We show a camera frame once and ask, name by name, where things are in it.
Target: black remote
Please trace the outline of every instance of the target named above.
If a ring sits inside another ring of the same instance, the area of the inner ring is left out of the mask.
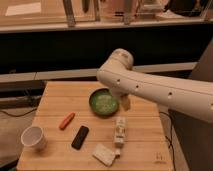
[[[72,147],[79,150],[81,148],[88,132],[89,132],[89,128],[87,128],[85,126],[81,126],[77,135],[75,136],[75,138],[72,142]]]

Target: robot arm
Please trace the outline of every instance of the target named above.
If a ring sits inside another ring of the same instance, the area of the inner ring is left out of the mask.
[[[132,66],[132,55],[116,49],[98,70],[97,79],[118,99],[133,94],[213,122],[213,83],[138,73]]]

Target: white cup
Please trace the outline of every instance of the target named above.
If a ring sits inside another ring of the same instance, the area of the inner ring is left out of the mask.
[[[25,147],[31,147],[40,151],[46,147],[47,140],[41,127],[30,126],[23,131],[21,135],[21,143]]]

